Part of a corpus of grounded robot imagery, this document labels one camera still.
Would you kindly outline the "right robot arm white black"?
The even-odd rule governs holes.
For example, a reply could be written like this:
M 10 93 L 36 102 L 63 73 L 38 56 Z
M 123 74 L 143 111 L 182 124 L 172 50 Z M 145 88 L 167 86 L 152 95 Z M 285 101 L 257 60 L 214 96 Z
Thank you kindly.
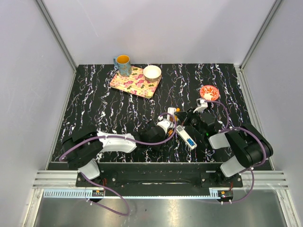
M 220 149 L 230 147 L 234 156 L 213 173 L 213 178 L 220 187 L 232 182 L 232 177 L 245 170 L 261 165 L 273 155 L 270 143 L 252 124 L 215 130 L 214 117 L 209 113 L 197 113 L 192 109 L 175 112 L 182 126 L 191 126 L 198 131 L 207 148 Z

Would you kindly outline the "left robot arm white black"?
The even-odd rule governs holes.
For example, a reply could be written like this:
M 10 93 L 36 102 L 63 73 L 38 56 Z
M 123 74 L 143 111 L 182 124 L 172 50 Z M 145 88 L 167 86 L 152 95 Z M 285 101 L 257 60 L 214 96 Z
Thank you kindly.
M 70 170 L 84 174 L 86 182 L 92 187 L 97 187 L 103 180 L 97 165 L 97 157 L 100 154 L 105 152 L 128 154 L 141 147 L 159 150 L 167 141 L 167 132 L 160 126 L 127 134 L 110 134 L 88 127 L 64 138 L 63 154 L 59 160 L 66 161 Z

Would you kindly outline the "white remote dark batteries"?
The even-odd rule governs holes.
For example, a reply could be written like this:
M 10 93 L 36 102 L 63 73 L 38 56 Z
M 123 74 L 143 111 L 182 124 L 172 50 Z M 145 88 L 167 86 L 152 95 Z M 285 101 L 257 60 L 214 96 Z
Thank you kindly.
M 175 115 L 175 112 L 177 111 L 177 108 L 175 107 L 169 107 L 168 108 L 168 113 L 171 114 L 176 120 L 178 119 L 177 116 Z M 170 115 L 167 115 L 167 119 L 172 121 L 172 118 Z

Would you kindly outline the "white remote blue batteries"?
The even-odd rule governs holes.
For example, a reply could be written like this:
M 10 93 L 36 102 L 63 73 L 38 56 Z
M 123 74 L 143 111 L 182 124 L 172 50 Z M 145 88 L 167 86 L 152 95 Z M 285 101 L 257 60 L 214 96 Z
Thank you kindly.
M 191 149 L 195 149 L 197 147 L 197 144 L 195 143 L 195 141 L 189 136 L 189 134 L 185 131 L 185 129 L 181 126 L 181 125 L 178 125 L 176 127 L 176 132 L 177 134 L 182 138 L 182 140 L 186 143 L 186 145 Z M 196 144 L 195 147 L 191 147 L 188 142 L 187 142 L 187 139 L 191 139 L 194 141 L 194 143 Z

